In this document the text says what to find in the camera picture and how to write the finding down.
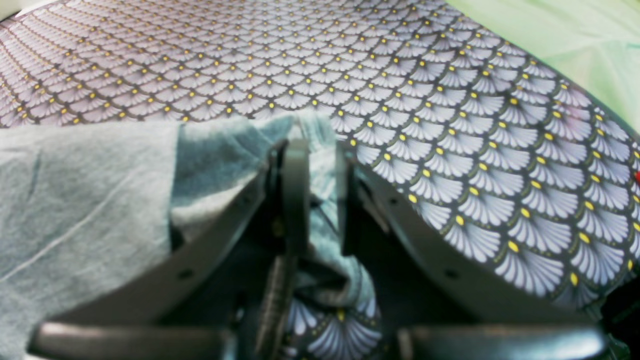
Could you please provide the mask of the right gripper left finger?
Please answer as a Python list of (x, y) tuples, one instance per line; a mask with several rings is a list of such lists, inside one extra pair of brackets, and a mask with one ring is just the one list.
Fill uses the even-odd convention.
[(309, 147), (282, 140), (194, 240), (33, 331), (46, 360), (273, 360), (306, 255)]

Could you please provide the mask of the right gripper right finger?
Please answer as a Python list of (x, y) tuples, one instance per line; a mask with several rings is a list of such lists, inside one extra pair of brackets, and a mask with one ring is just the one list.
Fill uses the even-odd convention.
[(462, 255), (353, 153), (337, 153), (343, 252), (366, 269), (384, 360), (596, 360), (608, 340), (589, 317), (508, 284)]

